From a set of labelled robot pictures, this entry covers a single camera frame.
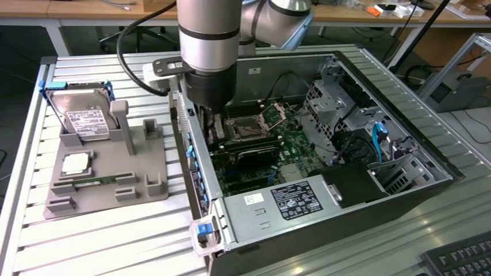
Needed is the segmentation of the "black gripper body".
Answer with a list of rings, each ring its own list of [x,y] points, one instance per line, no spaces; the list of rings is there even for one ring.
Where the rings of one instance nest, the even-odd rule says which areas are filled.
[[[189,99],[219,113],[237,93],[238,63],[218,72],[189,72],[185,79]]]

